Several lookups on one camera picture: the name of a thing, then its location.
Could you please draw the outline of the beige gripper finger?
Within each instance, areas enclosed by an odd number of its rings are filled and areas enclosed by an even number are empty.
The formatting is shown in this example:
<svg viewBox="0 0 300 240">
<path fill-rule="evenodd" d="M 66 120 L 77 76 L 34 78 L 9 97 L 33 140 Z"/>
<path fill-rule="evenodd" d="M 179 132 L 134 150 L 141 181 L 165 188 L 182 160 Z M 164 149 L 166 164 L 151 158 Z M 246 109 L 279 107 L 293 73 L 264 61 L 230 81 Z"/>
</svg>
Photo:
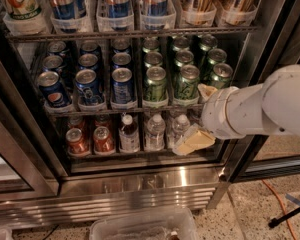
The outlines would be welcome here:
<svg viewBox="0 0 300 240">
<path fill-rule="evenodd" d="M 199 102 L 205 103 L 217 91 L 217 88 L 200 83 L 198 85 Z"/>
<path fill-rule="evenodd" d="M 198 124 L 193 124 L 174 144 L 172 152 L 179 156 L 186 156 L 194 151 L 208 148 L 214 143 L 214 136 L 205 131 Z"/>
</svg>

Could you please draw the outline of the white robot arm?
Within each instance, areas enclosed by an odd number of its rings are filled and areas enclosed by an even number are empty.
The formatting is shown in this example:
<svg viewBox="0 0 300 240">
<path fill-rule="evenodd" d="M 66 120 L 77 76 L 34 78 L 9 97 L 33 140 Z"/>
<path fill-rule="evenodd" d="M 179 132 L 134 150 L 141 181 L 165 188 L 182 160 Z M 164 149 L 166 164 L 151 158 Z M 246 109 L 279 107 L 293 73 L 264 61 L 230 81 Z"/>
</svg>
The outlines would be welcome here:
<svg viewBox="0 0 300 240">
<path fill-rule="evenodd" d="M 214 92 L 204 103 L 201 122 L 174 144 L 175 154 L 185 156 L 205 149 L 217 139 L 247 135 L 300 137 L 300 64 L 276 70 L 262 84 Z"/>
</svg>

